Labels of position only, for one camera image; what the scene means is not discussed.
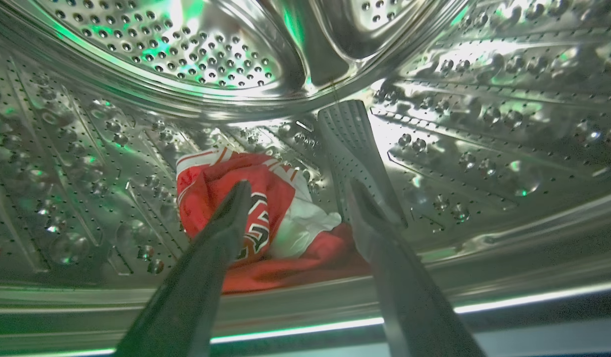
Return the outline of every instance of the crumpled laundry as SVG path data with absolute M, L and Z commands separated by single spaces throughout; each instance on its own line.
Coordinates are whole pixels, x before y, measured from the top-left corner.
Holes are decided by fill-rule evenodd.
M 248 180 L 252 205 L 244 246 L 228 269 L 222 293 L 235 294 L 369 275 L 351 228 L 339 213 L 312 203 L 299 170 L 264 154 L 227 148 L 177 161 L 178 206 L 192 239 L 238 181 Z

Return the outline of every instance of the shiny metal surface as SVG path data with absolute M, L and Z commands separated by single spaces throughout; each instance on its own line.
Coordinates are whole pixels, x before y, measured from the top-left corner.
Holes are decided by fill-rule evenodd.
M 456 305 L 611 283 L 611 0 L 119 3 L 0 0 L 0 351 L 116 343 L 187 246 L 181 155 L 265 152 L 338 210 L 345 99 Z M 369 278 L 222 300 L 215 336 L 379 314 Z

